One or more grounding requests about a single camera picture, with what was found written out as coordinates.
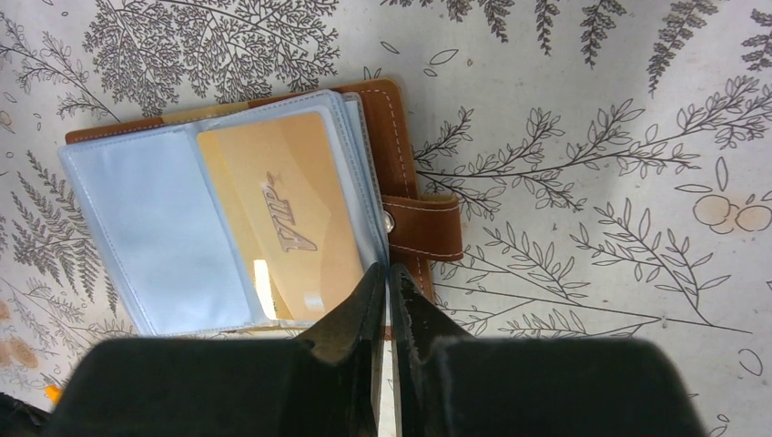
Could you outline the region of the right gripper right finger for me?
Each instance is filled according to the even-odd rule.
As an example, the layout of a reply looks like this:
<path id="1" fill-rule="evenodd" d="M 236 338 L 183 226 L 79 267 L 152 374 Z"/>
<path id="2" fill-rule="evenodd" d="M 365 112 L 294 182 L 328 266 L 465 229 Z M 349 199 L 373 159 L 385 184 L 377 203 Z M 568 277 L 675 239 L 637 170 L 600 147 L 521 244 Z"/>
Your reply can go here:
<path id="1" fill-rule="evenodd" d="M 402 264 L 390 267 L 389 306 L 397 434 L 445 436 L 449 377 L 436 349 L 470 334 L 424 296 Z"/>

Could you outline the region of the floral patterned table mat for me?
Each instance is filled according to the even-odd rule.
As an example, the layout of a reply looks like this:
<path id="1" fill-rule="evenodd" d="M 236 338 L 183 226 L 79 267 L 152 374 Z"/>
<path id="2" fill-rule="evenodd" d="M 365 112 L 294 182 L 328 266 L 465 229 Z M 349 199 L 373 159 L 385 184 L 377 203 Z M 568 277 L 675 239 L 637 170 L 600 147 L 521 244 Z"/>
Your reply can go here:
<path id="1" fill-rule="evenodd" d="M 768 1 L 4 1 L 1 392 L 47 411 L 135 331 L 68 132 L 384 77 L 417 188 L 459 199 L 446 314 L 653 341 L 710 435 L 771 433 Z"/>

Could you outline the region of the orange green brown card stack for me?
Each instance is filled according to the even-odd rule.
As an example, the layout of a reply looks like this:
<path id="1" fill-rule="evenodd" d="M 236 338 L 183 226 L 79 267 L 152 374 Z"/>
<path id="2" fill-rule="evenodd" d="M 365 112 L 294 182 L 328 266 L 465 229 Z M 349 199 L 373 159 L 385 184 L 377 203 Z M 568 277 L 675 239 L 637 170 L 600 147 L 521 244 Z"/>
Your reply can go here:
<path id="1" fill-rule="evenodd" d="M 47 385 L 44 388 L 46 397 L 54 404 L 57 405 L 61 399 L 62 390 L 55 385 Z"/>

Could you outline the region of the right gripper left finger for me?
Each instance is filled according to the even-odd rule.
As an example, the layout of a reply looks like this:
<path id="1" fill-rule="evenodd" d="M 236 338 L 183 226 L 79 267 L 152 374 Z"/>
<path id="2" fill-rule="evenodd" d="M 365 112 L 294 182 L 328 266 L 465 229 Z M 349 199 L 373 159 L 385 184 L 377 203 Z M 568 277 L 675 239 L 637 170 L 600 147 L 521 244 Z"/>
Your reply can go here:
<path id="1" fill-rule="evenodd" d="M 296 338 L 308 351 L 300 367 L 304 435 L 377 434 L 385 273 L 372 264 L 348 298 Z"/>

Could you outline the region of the brown leather card holder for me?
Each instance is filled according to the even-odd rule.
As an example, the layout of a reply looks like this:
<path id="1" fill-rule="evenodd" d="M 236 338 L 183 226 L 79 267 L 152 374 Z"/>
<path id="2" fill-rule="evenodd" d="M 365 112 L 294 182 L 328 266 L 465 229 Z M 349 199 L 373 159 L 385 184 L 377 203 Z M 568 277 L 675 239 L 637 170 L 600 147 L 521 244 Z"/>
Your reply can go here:
<path id="1" fill-rule="evenodd" d="M 59 158 L 137 332 L 305 327 L 372 264 L 462 258 L 390 79 L 74 131 Z"/>

